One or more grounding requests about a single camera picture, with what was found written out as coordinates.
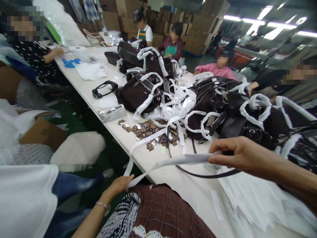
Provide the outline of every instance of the black shirt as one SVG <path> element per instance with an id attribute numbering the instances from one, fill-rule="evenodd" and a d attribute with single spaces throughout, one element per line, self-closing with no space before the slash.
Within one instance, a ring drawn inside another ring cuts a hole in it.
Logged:
<path id="1" fill-rule="evenodd" d="M 272 87 L 275 91 L 280 93 L 285 93 L 292 88 L 296 87 L 297 85 L 285 85 L 282 83 L 283 76 L 287 74 L 287 70 L 279 69 L 269 72 L 268 74 L 260 77 L 259 79 L 254 80 L 259 84 L 256 91 L 260 91 L 267 87 Z"/>
<path id="2" fill-rule="evenodd" d="M 57 63 L 53 60 L 46 64 L 43 56 L 50 53 L 50 49 L 36 41 L 8 41 L 15 51 L 41 76 L 47 83 L 61 85 L 69 84 Z"/>

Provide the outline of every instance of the finger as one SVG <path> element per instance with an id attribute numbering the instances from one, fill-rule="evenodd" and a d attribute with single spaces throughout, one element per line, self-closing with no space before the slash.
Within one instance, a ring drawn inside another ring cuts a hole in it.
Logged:
<path id="1" fill-rule="evenodd" d="M 237 161 L 237 156 L 227 156 L 227 155 L 214 155 L 208 159 L 210 164 L 223 165 L 227 167 L 234 167 L 235 161 Z"/>
<path id="2" fill-rule="evenodd" d="M 213 142 L 209 149 L 209 153 L 215 153 L 218 150 L 221 151 L 234 151 L 237 148 L 237 143 L 235 138 L 228 139 L 218 139 Z"/>

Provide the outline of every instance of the dark hair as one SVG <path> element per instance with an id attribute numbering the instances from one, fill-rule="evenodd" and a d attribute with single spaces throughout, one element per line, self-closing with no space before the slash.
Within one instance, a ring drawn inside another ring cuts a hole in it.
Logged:
<path id="1" fill-rule="evenodd" d="M 133 14 L 133 20 L 134 20 L 134 23 L 138 23 L 142 20 L 144 20 L 144 7 L 141 6 L 140 9 L 137 9 L 134 11 L 134 14 Z"/>
<path id="2" fill-rule="evenodd" d="M 183 23 L 181 23 L 179 21 L 175 22 L 172 25 L 172 31 L 174 31 L 176 35 L 181 36 L 183 33 Z"/>
<path id="3" fill-rule="evenodd" d="M 234 52 L 233 49 L 231 49 L 231 48 L 224 48 L 224 49 L 220 52 L 219 57 L 220 57 L 220 56 L 228 57 L 228 58 L 229 58 L 229 59 L 228 59 L 228 63 L 230 63 L 231 60 L 232 60 L 232 58 L 234 57 L 234 54 L 235 54 L 235 52 Z"/>

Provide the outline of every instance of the bubble wrap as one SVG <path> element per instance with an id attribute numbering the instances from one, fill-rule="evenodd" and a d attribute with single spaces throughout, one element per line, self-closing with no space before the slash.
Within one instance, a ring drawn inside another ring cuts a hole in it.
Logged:
<path id="1" fill-rule="evenodd" d="M 0 149 L 1 165 L 50 164 L 54 152 L 48 145 L 21 144 Z"/>
<path id="2" fill-rule="evenodd" d="M 43 116 L 46 120 L 53 119 L 57 114 L 60 116 L 58 111 L 45 106 L 46 100 L 42 97 L 38 88 L 27 79 L 22 80 L 19 84 L 17 91 L 17 104 L 18 106 L 32 110 L 48 110 L 55 112 L 51 115 Z"/>

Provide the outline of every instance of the red shirt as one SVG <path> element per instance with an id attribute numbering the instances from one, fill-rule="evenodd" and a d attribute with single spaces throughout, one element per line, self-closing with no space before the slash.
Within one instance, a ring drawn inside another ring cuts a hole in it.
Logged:
<path id="1" fill-rule="evenodd" d="M 158 50 L 159 51 L 166 51 L 166 49 L 167 49 L 169 44 L 172 47 L 175 47 L 177 45 L 177 53 L 176 53 L 176 55 L 173 55 L 173 58 L 178 61 L 180 59 L 180 57 L 182 56 L 182 53 L 183 53 L 184 42 L 182 41 L 181 38 L 178 38 L 177 42 L 173 44 L 172 43 L 172 38 L 169 36 L 169 37 L 166 38 L 166 40 L 163 42 L 163 44 L 161 44 L 158 47 Z"/>

